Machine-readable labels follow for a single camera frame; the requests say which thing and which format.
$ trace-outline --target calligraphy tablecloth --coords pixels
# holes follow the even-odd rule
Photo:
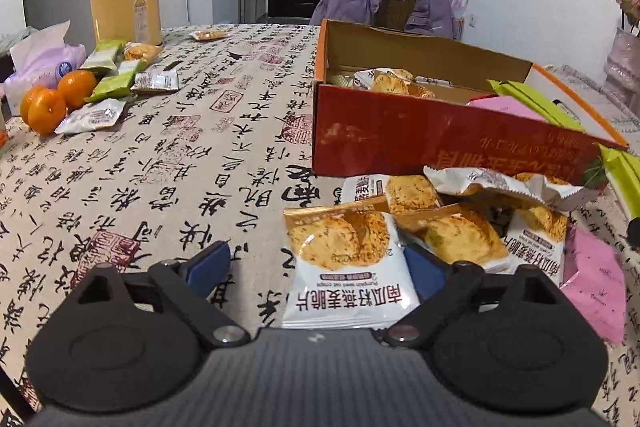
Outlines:
[[[252,333],[279,325],[294,271],[282,210],[336,203],[341,185],[310,170],[318,28],[226,29],[229,38],[204,43],[188,37],[194,28],[166,31],[158,67],[182,60],[182,89],[139,99],[115,128],[39,139],[19,118],[8,122],[0,363],[34,405],[26,348],[97,263],[136,271],[228,240],[231,270],[213,302]],[[625,126],[630,140],[640,137],[637,121]],[[609,347],[594,407],[614,425],[639,426],[638,256],[610,190],[573,217],[620,250],[628,284],[625,345]],[[0,427],[16,423],[6,406],[0,412]]]

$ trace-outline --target warning label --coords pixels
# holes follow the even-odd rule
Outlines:
[[[133,20],[136,42],[149,42],[149,17],[146,0],[133,0]]]

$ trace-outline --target door handle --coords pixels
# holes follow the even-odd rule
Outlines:
[[[187,22],[188,25],[191,26],[191,0],[187,1]]]

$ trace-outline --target tablecloth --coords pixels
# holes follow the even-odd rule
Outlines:
[[[318,28],[222,27],[227,39],[204,43],[188,37],[195,28],[166,31],[157,67],[182,60],[182,89],[138,100],[115,128],[39,139],[19,118],[8,122],[0,158],[0,363],[34,405],[26,348],[97,263],[143,270],[228,241],[231,270],[212,301],[252,333],[280,324],[294,273],[282,210],[336,203],[342,183],[310,169]],[[609,346],[610,371],[594,408],[613,425],[637,426],[638,255],[626,245],[611,190],[572,217],[614,245],[625,267],[625,344]],[[16,423],[6,406],[0,411],[0,427]]]

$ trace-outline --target silver screw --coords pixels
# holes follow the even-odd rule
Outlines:
[[[412,342],[420,336],[420,331],[411,324],[398,324],[393,326],[389,332],[389,336],[400,343]]]
[[[213,332],[213,337],[223,344],[234,343],[242,340],[245,331],[238,326],[222,326]]]

